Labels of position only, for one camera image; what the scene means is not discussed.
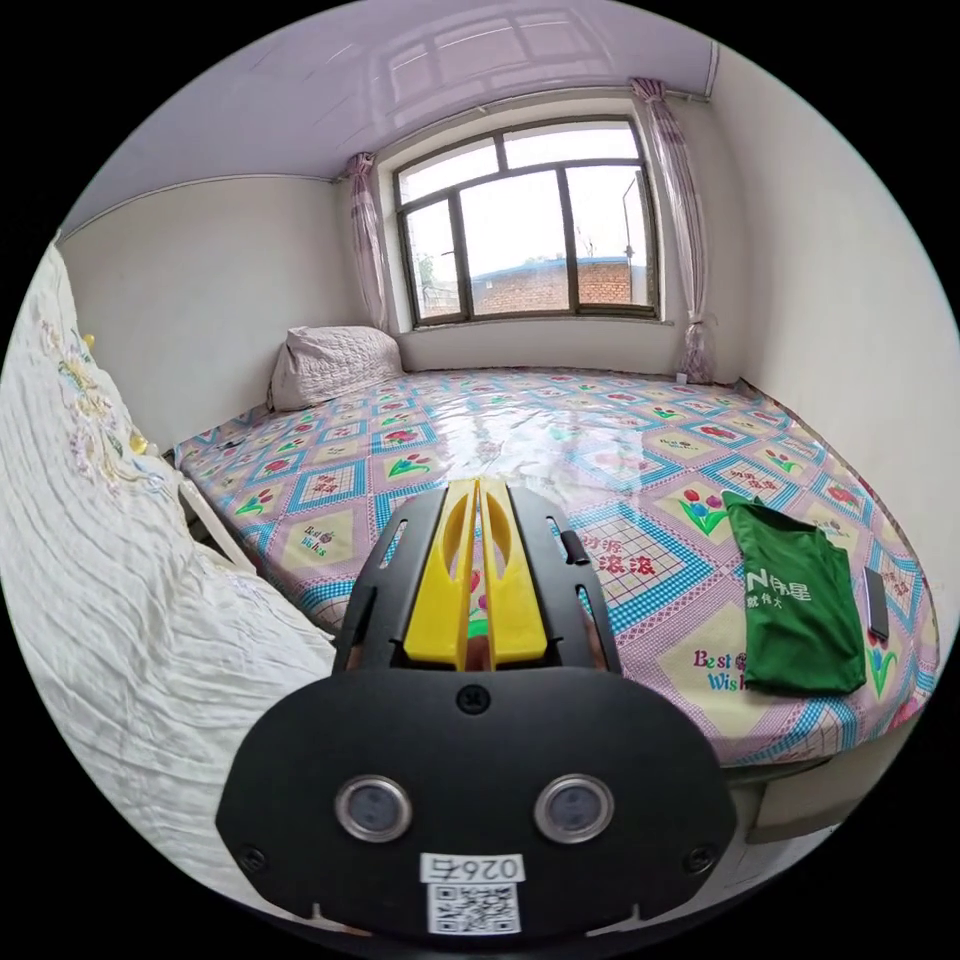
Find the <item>brick building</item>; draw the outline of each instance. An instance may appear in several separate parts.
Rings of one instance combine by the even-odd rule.
[[[631,297],[630,264],[626,257],[580,259],[577,270],[581,303],[635,302]],[[473,306],[478,314],[565,310],[568,306],[566,261],[547,260],[474,277]]]
[[[631,267],[625,257],[596,257],[577,261],[581,303],[646,303],[643,267]],[[472,280],[477,315],[520,313],[531,310],[565,310],[567,266],[565,260],[546,260],[509,270],[485,273]],[[422,292],[423,315],[456,312],[456,284],[434,282]]]

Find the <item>white blanket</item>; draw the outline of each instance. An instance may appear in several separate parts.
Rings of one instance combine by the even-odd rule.
[[[0,378],[0,573],[20,649],[84,769],[195,880],[262,900],[214,816],[245,733],[329,675],[333,648],[273,588],[191,538],[178,475],[137,456],[51,247]]]

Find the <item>pillow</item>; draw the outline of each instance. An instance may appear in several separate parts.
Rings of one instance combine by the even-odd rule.
[[[270,380],[272,410],[304,410],[403,373],[396,341],[373,327],[294,327]]]

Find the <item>green cloth bag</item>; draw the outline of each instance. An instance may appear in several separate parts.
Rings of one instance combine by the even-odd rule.
[[[840,695],[866,683],[847,552],[818,527],[723,494],[746,580],[748,689]]]

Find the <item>white wall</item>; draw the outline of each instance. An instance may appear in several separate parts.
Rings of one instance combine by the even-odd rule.
[[[80,329],[161,450],[262,403],[290,327],[364,322],[337,199],[317,180],[205,181],[61,242]]]
[[[882,182],[811,106],[723,49],[713,93],[746,192],[744,377],[866,478],[930,582],[941,649],[960,619],[960,342]]]
[[[716,328],[717,378],[736,380],[741,373],[746,313],[746,247],[742,185],[730,150],[712,108],[671,99],[697,168],[713,250],[707,309],[720,321]],[[400,296],[388,298],[392,329],[397,332],[408,370],[471,366],[590,366],[648,374],[672,374],[682,351],[686,308],[677,273],[677,252],[662,177],[656,164],[654,191],[660,223],[662,311],[667,323],[616,320],[481,321],[455,327],[412,330],[404,299],[399,239],[393,211],[393,171],[418,154],[511,123],[591,113],[633,115],[648,139],[645,111],[637,112],[626,91],[569,91],[523,98],[489,108],[473,119],[438,124],[416,138],[384,151],[377,164],[384,247],[391,287]]]

